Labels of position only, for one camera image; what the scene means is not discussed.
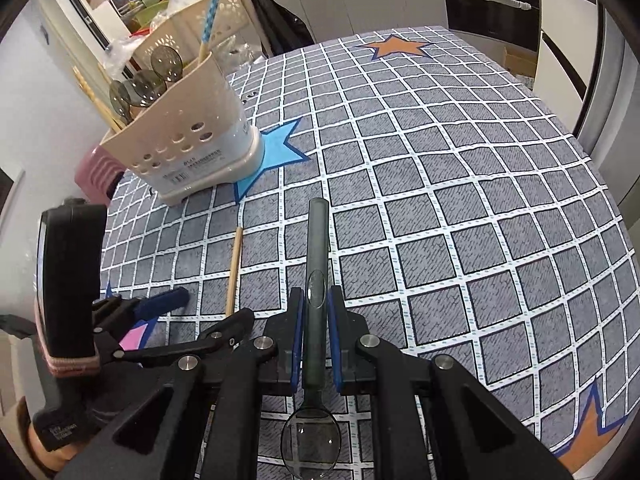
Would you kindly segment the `person left hand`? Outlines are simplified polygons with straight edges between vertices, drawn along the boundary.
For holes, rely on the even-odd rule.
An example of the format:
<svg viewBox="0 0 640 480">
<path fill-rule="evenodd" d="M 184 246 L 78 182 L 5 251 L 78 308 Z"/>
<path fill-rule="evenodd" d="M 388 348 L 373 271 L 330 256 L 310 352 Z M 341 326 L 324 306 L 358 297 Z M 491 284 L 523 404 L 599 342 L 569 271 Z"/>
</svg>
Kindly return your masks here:
<svg viewBox="0 0 640 480">
<path fill-rule="evenodd" d="M 48 451 L 40 441 L 38 434 L 36 434 L 34 425 L 30 424 L 27 429 L 27 447 L 35 464 L 45 474 L 57 474 L 60 472 L 85 446 L 85 443 L 75 442 L 66 444 L 62 448 Z"/>
</svg>

